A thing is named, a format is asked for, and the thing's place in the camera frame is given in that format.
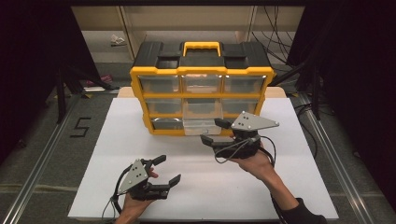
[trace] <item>plastic drawer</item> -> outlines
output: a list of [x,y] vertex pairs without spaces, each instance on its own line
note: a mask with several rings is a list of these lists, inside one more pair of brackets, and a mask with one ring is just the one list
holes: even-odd
[[143,92],[175,93],[179,92],[178,76],[138,76]]
[[181,99],[148,98],[145,101],[150,114],[175,114],[181,112]]
[[240,114],[242,111],[253,114],[258,102],[257,99],[222,99],[222,111],[228,114]]
[[265,76],[225,76],[224,92],[259,93]]
[[204,117],[209,116],[207,114],[210,113],[218,114],[219,107],[221,107],[219,99],[211,98],[190,98],[185,99],[183,103],[183,111]]
[[183,76],[183,91],[188,93],[220,92],[221,76],[207,74],[189,74]]
[[152,119],[152,126],[154,130],[182,130],[183,120],[182,118],[175,119]]
[[214,119],[189,119],[183,120],[184,134],[219,134],[221,128],[216,126]]

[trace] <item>storage organizer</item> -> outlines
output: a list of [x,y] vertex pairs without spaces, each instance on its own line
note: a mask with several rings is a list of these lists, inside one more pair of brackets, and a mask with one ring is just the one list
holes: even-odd
[[260,115],[275,72],[258,42],[144,42],[131,69],[132,88],[152,134],[228,134],[214,119]]

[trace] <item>black sleeve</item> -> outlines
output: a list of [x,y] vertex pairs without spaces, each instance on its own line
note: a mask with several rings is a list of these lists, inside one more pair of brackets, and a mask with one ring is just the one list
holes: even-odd
[[281,216],[287,221],[288,224],[326,224],[324,216],[312,214],[304,204],[303,199],[297,198],[299,205],[293,209],[282,211]]

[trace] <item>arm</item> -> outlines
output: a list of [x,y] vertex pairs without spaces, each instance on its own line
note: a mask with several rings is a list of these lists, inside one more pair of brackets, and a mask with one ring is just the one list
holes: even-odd
[[[150,169],[149,175],[153,178],[157,178],[158,175],[154,173],[153,170],[153,168]],[[131,195],[127,193],[125,195],[122,211],[120,213],[120,216],[117,218],[115,224],[133,224],[143,214],[146,208],[153,202],[154,200],[134,200],[132,199]]]
[[280,176],[276,173],[268,157],[258,151],[256,155],[247,159],[231,159],[239,166],[261,180],[270,190],[280,208],[280,213],[289,224],[322,224],[326,223],[323,216],[315,216],[306,209],[303,200],[297,200],[285,186]]

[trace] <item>yellow frame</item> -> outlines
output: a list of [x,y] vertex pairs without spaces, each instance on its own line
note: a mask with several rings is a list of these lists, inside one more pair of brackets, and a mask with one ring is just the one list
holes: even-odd
[[[216,74],[222,76],[220,93],[189,93],[181,92],[181,76],[187,74]],[[148,98],[239,98],[257,99],[258,103],[254,114],[260,115],[265,100],[265,90],[276,73],[271,67],[248,67],[246,69],[227,69],[226,67],[178,67],[176,69],[158,69],[156,67],[134,66],[130,72],[134,95],[139,99],[143,110],[143,121],[151,134],[185,135],[184,130],[155,130],[151,123],[152,118],[182,118],[180,114],[150,114],[145,99]],[[259,93],[223,93],[224,76],[266,76]],[[148,93],[143,92],[138,76],[178,76],[179,93]],[[239,114],[224,114],[224,118],[237,118]],[[229,130],[222,130],[221,135],[230,134]]]

